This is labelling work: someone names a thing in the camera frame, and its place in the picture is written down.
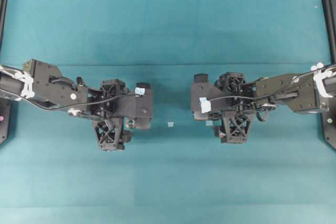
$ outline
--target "black bracket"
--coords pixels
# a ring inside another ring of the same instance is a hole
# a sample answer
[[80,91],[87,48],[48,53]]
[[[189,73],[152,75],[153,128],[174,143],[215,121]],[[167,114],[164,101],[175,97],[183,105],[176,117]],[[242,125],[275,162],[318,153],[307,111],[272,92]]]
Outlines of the black bracket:
[[[331,62],[336,63],[336,0],[322,0]],[[329,98],[329,111],[321,114],[324,140],[336,149],[336,98]]]

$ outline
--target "black cable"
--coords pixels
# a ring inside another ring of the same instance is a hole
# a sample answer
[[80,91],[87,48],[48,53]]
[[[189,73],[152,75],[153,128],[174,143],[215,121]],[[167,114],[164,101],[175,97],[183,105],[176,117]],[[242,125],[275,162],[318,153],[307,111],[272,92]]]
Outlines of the black cable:
[[42,105],[40,105],[36,102],[33,102],[33,101],[31,101],[31,100],[29,100],[25,97],[22,97],[21,95],[12,93],[12,92],[4,90],[2,88],[0,88],[0,91],[5,92],[7,94],[14,95],[16,97],[20,97],[23,100],[25,100],[26,102],[29,102],[30,104],[34,105],[35,107],[38,107],[39,109],[46,110],[46,111],[57,111],[57,110],[63,110],[63,109],[66,109],[66,108],[71,108],[71,107],[74,107],[74,106],[100,104],[100,103],[105,103],[105,102],[109,102],[109,101],[119,99],[119,98],[124,98],[124,97],[141,97],[142,96],[142,95],[139,95],[139,94],[122,94],[122,95],[116,95],[115,97],[111,97],[111,98],[101,100],[101,101],[96,101],[96,102],[82,102],[82,103],[74,103],[74,104],[71,104],[71,105],[61,106],[61,107],[57,107],[57,108],[48,108],[48,107],[44,107],[44,106],[42,106]]
[[258,99],[270,97],[270,96],[272,96],[272,95],[274,95],[274,94],[276,94],[278,92],[281,92],[281,91],[289,88],[290,86],[293,85],[293,83],[295,83],[296,80],[298,80],[298,79],[300,79],[302,77],[305,77],[305,76],[307,76],[309,74],[312,74],[312,73],[314,73],[316,71],[319,71],[319,70],[329,70],[330,68],[333,68],[333,67],[336,67],[336,64],[325,66],[325,67],[317,69],[317,70],[312,70],[312,71],[309,71],[307,73],[300,74],[299,76],[296,76],[295,78],[293,78],[292,81],[289,84],[287,84],[286,86],[284,86],[281,89],[278,89],[277,91],[274,91],[271,94],[265,94],[265,95],[261,95],[259,97],[242,97],[242,96],[239,96],[239,95],[228,95],[228,96],[223,96],[223,97],[212,98],[212,99],[209,99],[208,101],[211,102],[211,101],[215,101],[215,100],[219,100],[219,99],[227,99],[227,98],[241,98],[241,99],[248,99],[248,100],[258,100]]

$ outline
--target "teal table surface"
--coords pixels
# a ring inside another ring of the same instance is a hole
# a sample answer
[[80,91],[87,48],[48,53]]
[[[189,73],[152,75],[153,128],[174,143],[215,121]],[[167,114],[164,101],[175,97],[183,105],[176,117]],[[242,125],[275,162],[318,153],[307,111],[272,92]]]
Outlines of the teal table surface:
[[1,64],[154,89],[149,131],[102,152],[89,121],[14,104],[0,223],[335,223],[336,152],[279,106],[248,142],[193,121],[193,75],[305,72],[330,53],[321,0],[8,0]]

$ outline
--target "white cable clip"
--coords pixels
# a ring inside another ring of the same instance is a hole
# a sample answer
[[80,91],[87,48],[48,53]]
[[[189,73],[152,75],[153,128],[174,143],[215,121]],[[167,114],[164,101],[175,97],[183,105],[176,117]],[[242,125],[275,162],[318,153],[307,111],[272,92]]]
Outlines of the white cable clip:
[[35,93],[33,91],[33,82],[34,82],[34,78],[31,77],[30,73],[28,72],[16,72],[14,74],[14,78],[17,80],[20,80],[24,83],[22,92],[21,92],[21,96],[25,97],[25,98],[31,98],[35,96]]
[[206,97],[200,97],[202,114],[211,111],[211,101],[208,101]]
[[331,98],[332,95],[329,95],[325,89],[325,86],[323,84],[323,80],[325,78],[330,78],[336,75],[336,72],[332,72],[330,70],[322,72],[321,68],[323,68],[323,63],[319,62],[316,65],[311,66],[311,71],[314,72],[313,80],[316,83],[317,90],[319,91],[320,95],[324,98]]

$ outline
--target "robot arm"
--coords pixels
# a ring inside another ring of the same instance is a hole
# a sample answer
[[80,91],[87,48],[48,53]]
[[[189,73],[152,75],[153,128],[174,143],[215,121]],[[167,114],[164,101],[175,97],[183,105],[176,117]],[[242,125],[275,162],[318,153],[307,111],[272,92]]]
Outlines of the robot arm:
[[98,147],[104,151],[124,150],[124,143],[131,141],[124,118],[129,128],[149,129],[153,117],[153,90],[148,83],[137,83],[135,91],[130,91],[124,82],[114,79],[93,89],[81,77],[74,83],[62,76],[57,66],[34,59],[25,63],[23,70],[0,66],[0,96],[91,120]]
[[215,136],[222,143],[244,143],[256,115],[265,122],[277,105],[300,114],[329,110],[336,94],[336,66],[319,63],[312,71],[288,73],[247,82],[242,73],[226,73],[212,85],[207,74],[196,74],[191,86],[191,107],[195,120],[221,120]]

